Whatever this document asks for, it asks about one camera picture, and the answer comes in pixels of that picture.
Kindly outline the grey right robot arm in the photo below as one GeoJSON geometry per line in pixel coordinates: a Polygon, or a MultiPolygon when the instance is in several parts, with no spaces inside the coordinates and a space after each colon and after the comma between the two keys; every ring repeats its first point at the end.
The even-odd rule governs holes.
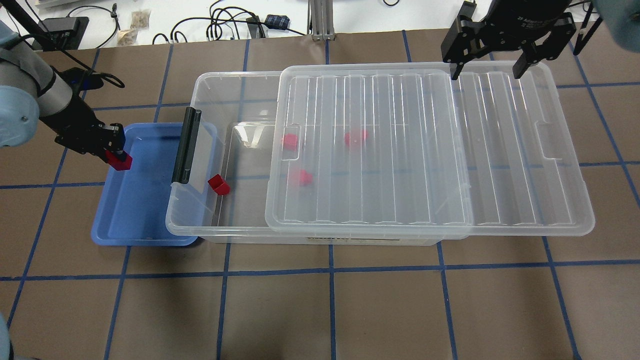
{"type": "Polygon", "coordinates": [[[569,0],[493,0],[479,21],[473,20],[476,7],[474,0],[462,2],[440,46],[453,80],[471,60],[495,51],[521,51],[512,66],[513,77],[519,79],[542,60],[557,59],[572,37],[573,54],[580,54],[602,23],[618,46],[639,51],[637,0],[591,0],[584,20],[594,12],[598,18],[590,28],[586,23],[576,27],[569,0]]]}

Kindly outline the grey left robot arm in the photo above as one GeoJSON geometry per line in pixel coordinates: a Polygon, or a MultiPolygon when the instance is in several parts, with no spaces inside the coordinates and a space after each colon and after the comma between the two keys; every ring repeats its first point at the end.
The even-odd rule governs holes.
{"type": "Polygon", "coordinates": [[[78,92],[17,32],[1,25],[0,145],[17,147],[34,137],[38,122],[55,132],[55,142],[100,158],[116,170],[128,170],[120,123],[100,121],[78,92]]]}

